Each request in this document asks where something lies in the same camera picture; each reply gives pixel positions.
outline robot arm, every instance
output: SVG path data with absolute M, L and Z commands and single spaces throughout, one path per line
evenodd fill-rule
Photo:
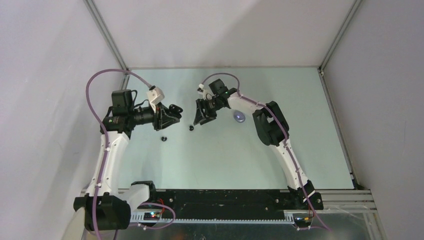
M 102 121 L 108 135 L 109 147 L 106 148 L 106 159 L 103 161 L 106 136 L 101 129 L 100 151 L 94 175 L 85 195 L 76 197 L 73 204 L 75 211 L 85 208 L 84 225 L 89 231 L 94 230 L 92 206 L 96 186 L 98 186 L 96 219 L 100 231 L 126 229 L 130 223 L 131 212 L 150 197 L 151 189 L 145 182 L 133 183 L 128 191 L 119 194 L 118 177 L 123 154 L 135 126 L 152 123 L 153 128 L 159 131 L 179 123 L 183 110 L 173 104 L 169 108 L 165 107 L 161 103 L 164 94 L 158 87 L 152 86 L 147 92 L 147 97 L 149 106 L 137 107 L 131 90 L 124 89 L 112 93 L 112 106 Z M 102 164 L 104 164 L 103 172 L 99 175 Z
M 203 87 L 203 85 L 200 85 L 198 89 L 198 92 L 202 94 L 202 98 L 196 100 L 197 111 L 194 125 L 203 125 L 216 119 L 217 110 L 224 107 L 241 111 L 245 115 L 252 115 L 257 135 L 262 143 L 269 146 L 275 153 L 287 178 L 290 192 L 296 195 L 302 203 L 306 201 L 306 198 L 302 190 L 301 182 L 309 198 L 315 193 L 312 182 L 300 167 L 296 155 L 292 153 L 293 159 L 299 169 L 301 181 L 299 180 L 295 164 L 290 153 L 286 149 L 292 149 L 291 141 L 289 138 L 287 140 L 285 139 L 275 119 L 272 119 L 271 115 L 264 107 L 241 98 L 235 88 L 228 89 L 220 79 L 209 85 L 212 94 L 207 89 L 203 89 Z M 278 104 L 271 101 L 267 103 L 266 106 L 274 113 L 288 135 L 289 125 Z

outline small round object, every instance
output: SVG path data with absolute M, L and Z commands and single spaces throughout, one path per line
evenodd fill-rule
M 233 117 L 237 123 L 243 123 L 246 120 L 246 116 L 241 111 L 234 111 Z

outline light blue tabletop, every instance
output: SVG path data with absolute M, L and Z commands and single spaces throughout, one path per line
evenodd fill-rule
M 251 116 L 244 123 L 233 109 L 221 109 L 216 120 L 189 131 L 196 113 L 199 83 L 217 72 L 232 73 L 241 92 L 262 103 L 276 101 L 290 127 L 299 164 L 316 189 L 352 189 L 342 147 L 316 68 L 186 68 L 142 69 L 134 72 L 165 94 L 162 103 L 183 108 L 180 123 L 154 131 L 137 126 L 123 156 L 119 187 L 152 180 L 158 189 L 286 189 L 280 164 L 259 140 Z M 236 87 L 229 76 L 221 78 Z M 146 99 L 147 87 L 131 77 L 128 89 L 137 90 L 136 103 Z

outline wire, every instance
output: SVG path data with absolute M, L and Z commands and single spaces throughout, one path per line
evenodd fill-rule
M 308 204 L 307 215 L 309 216 L 310 219 L 313 219 L 315 217 L 315 213 L 313 213 L 311 216 L 311 206 L 309 204 Z
M 167 205 L 154 203 L 154 202 L 143 202 L 142 204 L 139 205 L 139 207 L 144 206 L 144 205 L 153 205 L 153 206 L 162 207 L 162 208 L 168 209 L 172 213 L 172 220 L 170 222 L 168 222 L 167 224 L 163 225 L 163 226 L 152 227 L 152 226 L 146 226 L 146 225 L 143 225 L 141 223 L 138 223 L 138 226 L 143 227 L 144 229 L 152 229 L 152 230 L 164 229 L 164 228 L 168 227 L 169 225 L 173 224 L 175 219 L 177 218 L 175 211 Z
M 135 92 L 135 97 L 134 97 L 134 99 L 132 100 L 132 104 L 134 105 L 134 103 L 136 102 L 136 99 L 137 99 L 137 95 L 139 94 L 139 92 L 137 91 L 137 90 L 131 90 L 131 93 L 132 92 Z
M 96 236 L 96 232 L 92 232 L 92 231 L 87 231 L 90 235 Z M 103 237 L 105 236 L 109 236 L 111 234 L 113 235 L 113 240 L 117 240 L 118 237 L 118 230 L 115 230 L 115 232 L 107 232 L 107 233 L 101 233 L 101 235 L 103 235 Z
M 233 77 L 236 81 L 237 81 L 237 93 L 238 93 L 238 95 L 240 96 L 240 80 L 239 80 L 239 78 L 238 77 L 236 77 L 234 74 L 231 74 L 231 73 L 228 73 L 228 72 L 217 72 L 217 73 L 214 73 L 214 74 L 211 74 L 211 75 L 209 75 L 209 76 L 207 76 L 207 78 L 205 78 L 202 82 L 201 82 L 201 84 L 205 84 L 205 82 L 208 80 L 208 79 L 210 79 L 210 78 L 212 78 L 213 76 L 216 76 L 216 75 L 227 75 L 227 76 L 231 76 L 231 77 Z
M 136 104 L 136 105 L 134 105 L 134 109 L 136 108 L 136 107 L 140 107 L 140 106 L 142 106 L 145 102 L 147 102 L 148 101 L 148 99 L 145 99 L 144 101 L 142 101 L 141 103 L 139 103 L 139 104 Z
M 148 83 L 146 80 L 144 80 L 141 76 L 139 76 L 139 75 L 137 75 L 137 74 L 135 74 L 135 73 L 133 73 L 131 71 L 122 70 L 122 69 L 113 69 L 113 68 L 111 68 L 111 69 L 105 69 L 105 70 L 101 70 L 101 71 L 96 72 L 88 80 L 87 86 L 85 87 L 85 97 L 87 98 L 88 108 L 90 109 L 91 113 L 94 115 L 94 117 L 97 120 L 97 122 L 100 124 L 100 127 L 103 130 L 103 132 L 104 132 L 104 139 L 105 139 L 105 141 L 104 141 L 103 158 L 101 160 L 100 169 L 98 171 L 96 186 L 94 187 L 93 204 L 92 204 L 92 209 L 91 209 L 94 231 L 95 231 L 95 234 L 96 234 L 98 240 L 102 240 L 102 237 L 100 236 L 99 226 L 98 226 L 98 223 L 97 223 L 96 206 L 97 206 L 97 198 L 98 198 L 99 188 L 100 188 L 99 184 L 102 181 L 102 174 L 103 174 L 103 171 L 105 170 L 106 158 L 108 156 L 109 134 L 108 134 L 108 131 L 106 130 L 105 125 L 103 124 L 103 122 L 100 119 L 100 117 L 97 115 L 97 113 L 94 110 L 93 105 L 92 105 L 92 103 L 90 101 L 90 84 L 100 74 L 104 74 L 104 73 L 108 73 L 108 72 L 119 72 L 119 73 L 125 73 L 125 74 L 132 75 L 132 76 L 138 78 L 140 81 L 142 81 L 149 89 L 152 87 L 152 85 L 150 83 Z
M 269 109 L 269 107 L 267 107 L 265 104 L 260 103 L 260 102 L 258 102 L 258 101 L 255 101 L 255 100 L 252 100 L 252 99 L 250 99 L 250 98 L 248 98 L 248 97 L 243 96 L 243 95 L 240 93 L 240 80 L 239 80 L 239 79 L 238 79 L 235 75 L 233 75 L 233 74 L 231 74 L 231 73 L 219 72 L 219 73 L 211 74 L 211 75 L 209 75 L 207 78 L 205 78 L 205 79 L 202 81 L 202 84 L 204 84 L 204 83 L 206 82 L 206 80 L 208 80 L 209 78 L 211 78 L 211 77 L 213 77 L 213 76 L 216 76 L 216 75 L 228 75 L 228 76 L 231 76 L 231 77 L 235 78 L 235 79 L 237 80 L 237 94 L 238 94 L 238 96 L 239 96 L 241 99 L 244 99 L 244 100 L 246 100 L 246 101 L 248 101 L 248 102 L 250 102 L 250 103 L 252 103 L 252 104 L 255 104 L 255 105 L 257 105 L 257 106 L 260 106 L 260 107 L 265 108 L 265 109 L 269 112 L 269 114 L 271 114 L 272 118 L 275 120 L 275 122 L 277 123 L 278 127 L 281 129 L 281 131 L 282 131 L 282 133 L 283 133 L 283 135 L 284 135 L 283 147 L 287 150 L 288 154 L 290 155 L 291 161 L 292 161 L 292 162 L 293 162 L 293 164 L 294 164 L 294 168 L 296 169 L 297 177 L 299 178 L 300 187 L 301 187 L 301 189 L 302 189 L 302 192 L 303 192 L 303 194 L 304 194 L 304 196 L 305 196 L 305 198 L 306 198 L 306 201 L 307 201 L 307 203 L 308 203 L 308 205 L 309 205 L 310 209 L 311 209 L 311 210 L 312 210 L 312 212 L 313 212 L 314 217 L 316 216 L 316 218 L 317 218 L 317 219 L 321 222 L 322 226 L 323 226 L 325 229 L 327 229 L 328 231 L 331 231 L 331 228 L 329 228 L 329 227 L 328 227 L 328 226 L 327 226 L 327 225 L 323 222 L 323 220 L 320 218 L 320 216 L 318 216 L 317 211 L 315 210 L 314 206 L 313 206 L 313 205 L 312 205 L 312 203 L 311 203 L 311 200 L 309 200 L 308 193 L 306 192 L 305 187 L 304 187 L 304 184 L 303 184 L 303 182 L 302 182 L 302 176 L 301 176 L 301 174 L 300 174 L 299 166 L 298 166 L 298 164 L 296 163 L 296 160 L 295 160 L 295 157 L 293 156 L 292 151 L 291 151 L 291 150 L 289 149 L 289 147 L 287 146 L 287 140 L 289 139 L 289 136 L 288 136 L 288 134 L 287 134 L 286 130 L 284 129 L 284 127 L 281 125 L 280 121 L 278 121 L 278 120 L 277 120 L 276 115 L 275 115 L 275 114 L 273 113 L 273 111 L 271 111 L 271 109 Z
M 164 201 L 162 200 L 162 198 L 159 198 L 159 202 L 160 202 L 160 204 L 162 204 L 162 205 L 164 205 Z M 162 214 L 165 212 L 165 208 L 164 207 L 162 207 L 162 211 L 159 213 L 161 216 L 162 216 Z
M 292 225 L 295 229 L 297 229 L 298 231 L 303 231 L 303 230 L 311 230 L 311 229 L 323 229 L 323 230 L 327 230 L 325 227 L 322 226 L 308 226 L 308 227 L 299 227 L 296 224 Z

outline gray wall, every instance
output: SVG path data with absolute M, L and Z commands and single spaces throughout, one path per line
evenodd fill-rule
M 117 66 L 84 1 L 0 1 L 0 239 L 61 239 L 99 154 L 86 83 Z M 120 79 L 93 83 L 100 115 Z
M 388 238 L 422 239 L 424 1 L 364 1 L 324 76 Z
M 126 64 L 173 68 L 318 66 L 354 0 L 122 2 L 96 1 Z

